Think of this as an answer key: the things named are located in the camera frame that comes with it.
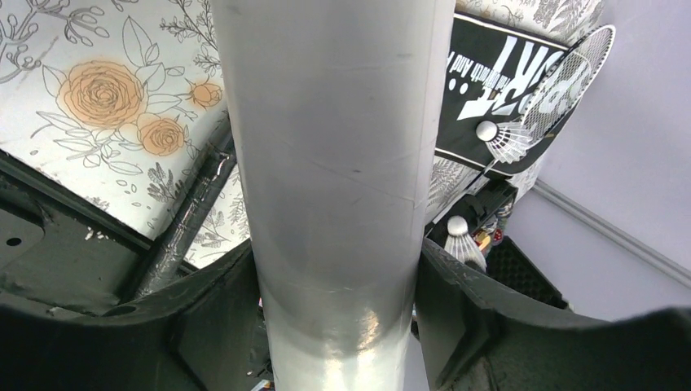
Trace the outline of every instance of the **shiny pole surface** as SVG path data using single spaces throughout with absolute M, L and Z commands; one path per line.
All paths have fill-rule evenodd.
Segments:
M 453 0 L 212 0 L 279 391 L 403 387 Z

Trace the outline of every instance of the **lavender wall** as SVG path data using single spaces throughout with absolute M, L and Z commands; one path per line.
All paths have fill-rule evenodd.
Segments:
M 608 63 L 550 150 L 540 178 L 605 220 L 691 269 L 691 2 L 610 0 L 617 26 Z M 576 312 L 619 319 L 691 290 L 608 242 L 535 194 L 508 233 Z

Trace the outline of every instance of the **white shuttlecock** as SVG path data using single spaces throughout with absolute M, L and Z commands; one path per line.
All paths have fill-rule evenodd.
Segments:
M 531 146 L 530 131 L 520 122 L 496 124 L 483 121 L 475 134 L 485 142 L 492 156 L 502 163 L 515 163 L 522 159 Z
M 475 240 L 470 237 L 468 223 L 465 222 L 465 219 L 461 216 L 450 218 L 447 223 L 447 230 L 449 231 L 449 236 L 444 244 L 444 250 L 466 265 L 475 263 L 482 271 L 487 270 L 485 257 L 482 255 Z

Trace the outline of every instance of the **orange rose print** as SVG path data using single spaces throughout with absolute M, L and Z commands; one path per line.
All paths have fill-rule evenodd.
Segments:
M 203 108 L 210 108 L 221 101 L 221 87 L 213 83 L 191 84 L 190 99 Z
M 147 152 L 156 156 L 168 156 L 185 145 L 185 129 L 175 120 L 144 113 L 137 118 L 137 124 L 120 127 L 125 138 L 137 139 Z
M 142 82 L 123 65 L 91 61 L 72 68 L 60 86 L 57 104 L 84 125 L 114 128 L 143 113 L 147 95 Z

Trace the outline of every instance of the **screw hole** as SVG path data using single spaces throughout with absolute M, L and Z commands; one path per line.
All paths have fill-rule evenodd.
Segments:
M 19 246 L 21 244 L 21 239 L 20 238 L 10 238 L 5 243 L 10 247 L 16 247 L 16 246 Z

